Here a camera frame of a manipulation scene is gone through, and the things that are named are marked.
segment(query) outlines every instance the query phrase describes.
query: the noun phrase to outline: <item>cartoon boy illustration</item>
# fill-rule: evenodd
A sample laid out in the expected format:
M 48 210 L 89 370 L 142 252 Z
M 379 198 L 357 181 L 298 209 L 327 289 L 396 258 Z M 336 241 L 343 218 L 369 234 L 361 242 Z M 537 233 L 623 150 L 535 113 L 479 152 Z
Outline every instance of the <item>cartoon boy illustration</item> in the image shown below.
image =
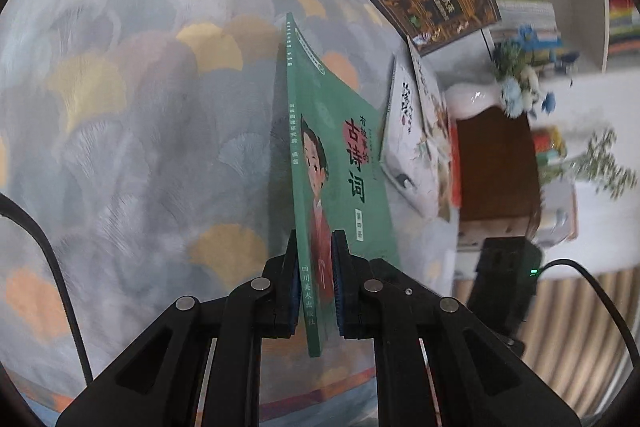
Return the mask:
M 321 304 L 331 302 L 334 297 L 334 272 L 331 264 L 331 229 L 322 210 L 320 194 L 329 177 L 324 148 L 319 137 L 300 115 L 300 128 L 305 151 L 309 183 L 314 194 L 311 219 L 311 261 L 314 267 Z

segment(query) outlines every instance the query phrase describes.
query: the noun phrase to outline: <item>book cover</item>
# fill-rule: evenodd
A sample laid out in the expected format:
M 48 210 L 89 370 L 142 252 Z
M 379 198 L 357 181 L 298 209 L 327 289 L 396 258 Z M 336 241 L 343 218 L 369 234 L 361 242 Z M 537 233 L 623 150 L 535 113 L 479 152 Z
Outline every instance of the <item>book cover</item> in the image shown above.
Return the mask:
M 440 92 L 435 73 L 421 63 L 420 54 L 409 38 L 407 44 L 414 66 L 424 132 L 444 158 L 451 158 L 447 103 Z
M 371 0 L 420 56 L 500 20 L 495 0 Z
M 398 266 L 377 110 L 335 76 L 287 15 L 290 161 L 308 352 L 337 334 L 331 233 L 346 232 L 351 253 Z
M 413 75 L 396 57 L 380 157 L 385 174 L 425 219 L 450 219 L 449 161 L 441 158 L 420 118 Z

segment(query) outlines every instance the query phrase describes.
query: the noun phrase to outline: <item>white flower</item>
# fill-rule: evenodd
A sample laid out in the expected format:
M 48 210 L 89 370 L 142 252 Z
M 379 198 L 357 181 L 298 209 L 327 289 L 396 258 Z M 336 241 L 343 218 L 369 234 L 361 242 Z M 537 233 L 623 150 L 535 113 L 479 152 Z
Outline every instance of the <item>white flower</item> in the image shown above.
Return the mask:
M 536 70 L 531 66 L 524 66 L 524 68 L 522 68 L 522 71 L 520 72 L 520 79 L 522 81 L 526 80 L 529 83 L 529 90 L 540 90 L 540 84 L 538 83 L 538 74 L 536 73 Z
M 530 91 L 522 92 L 522 106 L 525 112 L 529 112 L 533 109 L 533 94 Z

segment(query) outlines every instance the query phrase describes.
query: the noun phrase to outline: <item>vase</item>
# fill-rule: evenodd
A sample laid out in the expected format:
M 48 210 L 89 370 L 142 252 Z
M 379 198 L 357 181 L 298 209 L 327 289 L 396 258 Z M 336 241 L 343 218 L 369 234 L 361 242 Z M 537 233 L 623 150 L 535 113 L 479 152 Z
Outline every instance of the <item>vase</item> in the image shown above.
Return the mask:
M 455 120 L 467 120 L 485 109 L 497 105 L 500 101 L 500 86 L 493 84 L 471 84 L 460 82 L 449 87 L 444 93 L 449 116 Z

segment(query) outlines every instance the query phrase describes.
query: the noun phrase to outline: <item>red robe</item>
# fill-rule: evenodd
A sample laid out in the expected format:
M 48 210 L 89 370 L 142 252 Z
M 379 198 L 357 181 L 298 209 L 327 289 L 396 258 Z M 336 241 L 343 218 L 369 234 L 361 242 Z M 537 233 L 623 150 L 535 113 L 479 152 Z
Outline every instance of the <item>red robe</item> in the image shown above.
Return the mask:
M 321 304 L 334 298 L 334 271 L 331 263 L 331 229 L 324 217 L 322 204 L 314 203 L 310 223 L 311 261 Z

